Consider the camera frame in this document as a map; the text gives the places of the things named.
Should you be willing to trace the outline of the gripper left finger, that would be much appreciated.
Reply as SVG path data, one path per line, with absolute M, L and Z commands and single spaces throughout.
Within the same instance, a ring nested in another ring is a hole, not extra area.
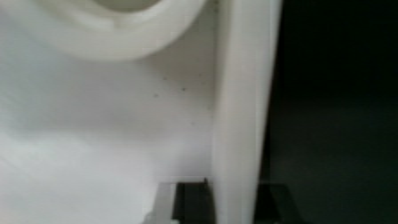
M 146 224 L 213 224 L 213 192 L 208 179 L 158 185 Z

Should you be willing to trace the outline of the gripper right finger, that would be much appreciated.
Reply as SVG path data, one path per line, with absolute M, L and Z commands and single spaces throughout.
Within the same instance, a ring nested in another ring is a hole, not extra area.
M 261 184 L 258 187 L 254 224 L 300 224 L 302 216 L 293 196 L 283 184 Z

